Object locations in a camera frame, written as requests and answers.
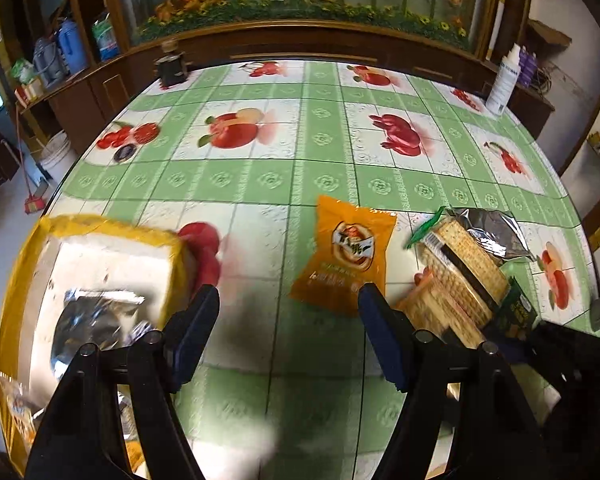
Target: white bucket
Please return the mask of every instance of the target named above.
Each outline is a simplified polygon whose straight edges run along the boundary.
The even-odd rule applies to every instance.
[[[78,155],[71,149],[66,133],[58,132],[42,150],[40,166],[60,184],[76,160]]]

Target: plastic jug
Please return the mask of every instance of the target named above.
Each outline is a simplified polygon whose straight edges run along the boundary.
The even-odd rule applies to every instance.
[[[72,74],[80,72],[87,68],[87,56],[84,53],[84,47],[78,33],[78,26],[72,20],[64,20],[58,34],[60,48],[64,53],[64,58]]]
[[[64,79],[64,67],[58,51],[56,43],[51,43],[47,38],[36,41],[33,64],[46,88]]]

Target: blue gripper pad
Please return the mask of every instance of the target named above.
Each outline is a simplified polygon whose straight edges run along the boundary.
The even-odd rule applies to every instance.
[[[374,347],[384,378],[401,392],[407,391],[408,363],[413,326],[406,316],[392,310],[378,288],[366,283],[358,293],[358,313]]]

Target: orange snack bag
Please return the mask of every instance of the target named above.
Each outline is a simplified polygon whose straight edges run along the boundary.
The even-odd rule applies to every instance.
[[[358,313],[358,291],[375,283],[384,294],[386,247],[395,215],[318,197],[316,251],[291,287],[295,300],[341,314]]]

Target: cracker package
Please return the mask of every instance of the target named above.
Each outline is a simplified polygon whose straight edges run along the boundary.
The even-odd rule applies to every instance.
[[[393,308],[405,313],[414,329],[429,330],[440,339],[451,329],[467,348],[478,348],[484,341],[475,323],[431,272]]]
[[[478,328],[491,320],[509,291],[505,275],[453,218],[436,224],[416,244],[416,254]]]
[[[362,285],[375,283],[384,294],[385,252],[396,217],[329,196],[318,197],[317,216],[315,253],[289,296],[355,316]]]

